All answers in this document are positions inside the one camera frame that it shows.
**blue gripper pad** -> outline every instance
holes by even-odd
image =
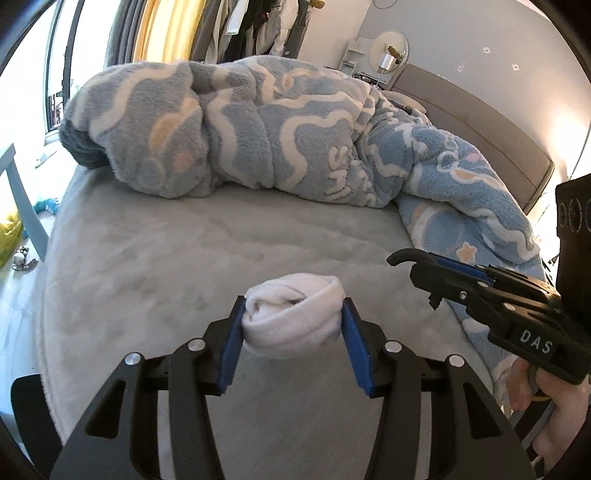
[[[351,299],[343,301],[341,331],[357,384],[368,397],[375,394],[372,358],[361,332],[361,319]]]
[[[472,277],[476,281],[483,281],[487,285],[493,285],[493,282],[491,281],[489,276],[479,268],[473,267],[462,262],[458,262],[456,260],[452,260],[451,258],[441,257],[439,255],[433,255],[433,258],[435,259],[435,262],[441,265],[442,267],[446,267],[468,277]]]
[[[228,317],[230,323],[229,333],[222,347],[220,354],[219,374],[217,386],[221,393],[225,393],[228,386],[232,385],[234,372],[238,365],[238,358],[244,342],[244,333],[242,331],[242,316],[246,309],[246,298],[240,296],[234,304],[232,313]]]

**floor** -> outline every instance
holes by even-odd
[[[32,199],[61,199],[74,173],[76,163],[56,144],[57,151],[39,168],[22,172],[28,179],[27,192]],[[7,196],[0,184],[0,196]],[[55,217],[40,215],[41,223],[50,233]],[[22,243],[29,247],[28,260],[38,258],[30,239]],[[10,402],[10,388],[14,379],[37,373],[34,350],[33,308],[31,294],[36,270],[25,274],[12,270],[10,263],[0,269],[0,414],[11,433],[18,440]]]

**hand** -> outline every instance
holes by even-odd
[[[513,410],[525,410],[532,402],[527,376],[529,367],[529,362],[518,358],[507,376],[507,392]],[[535,380],[556,404],[550,421],[532,443],[536,453],[544,458],[544,466],[549,471],[562,458],[583,426],[589,406],[589,380],[571,385],[542,369],[538,369]]]

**bed headboard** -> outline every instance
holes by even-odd
[[[408,63],[396,72],[387,90],[419,101],[433,125],[478,148],[529,213],[554,171],[554,162],[515,124],[471,93]]]

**yellow bag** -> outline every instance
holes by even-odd
[[[5,220],[0,220],[0,267],[10,259],[18,246],[23,229],[16,208],[6,216]]]

